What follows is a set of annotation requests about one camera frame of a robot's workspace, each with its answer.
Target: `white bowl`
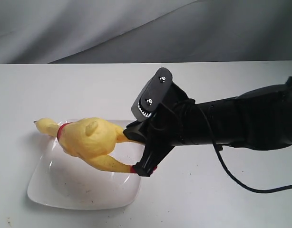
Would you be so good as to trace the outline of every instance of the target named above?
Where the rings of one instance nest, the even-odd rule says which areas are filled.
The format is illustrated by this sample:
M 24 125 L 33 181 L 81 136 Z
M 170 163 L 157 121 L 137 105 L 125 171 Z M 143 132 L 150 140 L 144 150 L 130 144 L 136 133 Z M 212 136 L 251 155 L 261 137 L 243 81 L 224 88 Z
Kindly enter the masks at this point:
M 65 120 L 59 124 L 76 120 Z M 125 128 L 130 121 L 111 121 Z M 144 147 L 117 143 L 110 154 L 125 164 L 140 160 Z M 78 210 L 114 209 L 132 203 L 139 190 L 137 174 L 99 171 L 63 152 L 56 138 L 50 140 L 28 187 L 28 197 L 39 204 Z

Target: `toy chicken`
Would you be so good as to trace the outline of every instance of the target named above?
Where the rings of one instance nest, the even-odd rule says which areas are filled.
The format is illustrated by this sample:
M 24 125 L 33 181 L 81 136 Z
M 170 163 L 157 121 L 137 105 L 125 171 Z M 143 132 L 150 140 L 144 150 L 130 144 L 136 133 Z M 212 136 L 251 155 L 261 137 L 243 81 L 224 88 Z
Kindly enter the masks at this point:
M 49 118 L 42 118 L 34 123 L 41 133 L 57 137 L 65 153 L 81 158 L 98 170 L 135 172 L 131 165 L 109 156 L 116 143 L 131 142 L 118 125 L 101 118 L 84 118 L 61 126 Z

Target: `screw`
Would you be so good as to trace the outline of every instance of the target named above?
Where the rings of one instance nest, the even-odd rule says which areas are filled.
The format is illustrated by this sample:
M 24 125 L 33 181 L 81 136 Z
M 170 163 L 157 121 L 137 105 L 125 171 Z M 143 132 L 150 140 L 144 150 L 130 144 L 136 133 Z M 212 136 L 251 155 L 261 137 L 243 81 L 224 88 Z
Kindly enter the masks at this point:
M 152 100 L 151 99 L 148 99 L 146 102 L 147 102 L 147 105 L 151 105 L 152 104 Z
M 163 83 L 165 82 L 166 78 L 165 77 L 160 77 L 160 82 Z

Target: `table surface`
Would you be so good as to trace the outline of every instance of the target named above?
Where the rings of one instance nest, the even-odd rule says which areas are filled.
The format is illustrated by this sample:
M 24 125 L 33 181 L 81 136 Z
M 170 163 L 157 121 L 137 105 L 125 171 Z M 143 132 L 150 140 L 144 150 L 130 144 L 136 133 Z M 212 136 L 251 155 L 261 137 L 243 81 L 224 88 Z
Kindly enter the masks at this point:
M 130 108 L 160 67 L 197 103 L 237 96 L 292 76 L 292 61 L 115 65 L 0 65 L 0 228 L 292 227 L 292 190 L 256 194 L 223 171 L 213 147 L 175 148 L 129 206 L 50 208 L 27 197 L 41 157 L 33 121 L 99 116 L 133 120 Z M 231 172 L 260 189 L 292 184 L 292 147 L 225 148 Z

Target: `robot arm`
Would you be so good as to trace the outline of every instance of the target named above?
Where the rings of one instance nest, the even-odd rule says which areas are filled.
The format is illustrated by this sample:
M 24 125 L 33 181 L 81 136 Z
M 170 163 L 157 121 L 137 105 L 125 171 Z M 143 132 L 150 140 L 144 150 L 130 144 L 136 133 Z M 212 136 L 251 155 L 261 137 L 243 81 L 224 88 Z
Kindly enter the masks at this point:
M 160 68 L 131 111 L 136 121 L 124 135 L 145 145 L 141 161 L 133 166 L 140 176 L 150 176 L 179 145 L 213 144 L 218 156 L 223 146 L 264 151 L 292 145 L 292 77 L 283 85 L 195 104 L 171 72 Z

